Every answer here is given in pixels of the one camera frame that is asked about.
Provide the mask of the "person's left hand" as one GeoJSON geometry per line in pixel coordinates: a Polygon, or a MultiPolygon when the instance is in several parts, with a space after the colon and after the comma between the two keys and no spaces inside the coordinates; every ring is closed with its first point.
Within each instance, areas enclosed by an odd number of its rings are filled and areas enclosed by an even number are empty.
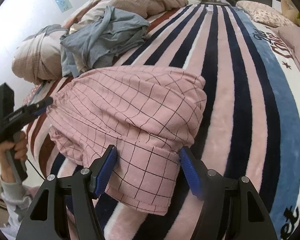
{"type": "Polygon", "coordinates": [[[20,141],[18,143],[3,141],[0,143],[0,174],[2,181],[6,183],[15,183],[15,177],[13,175],[12,168],[8,163],[5,152],[7,150],[14,149],[16,151],[14,158],[22,161],[23,163],[27,159],[27,139],[24,132],[20,133],[20,141]]]}

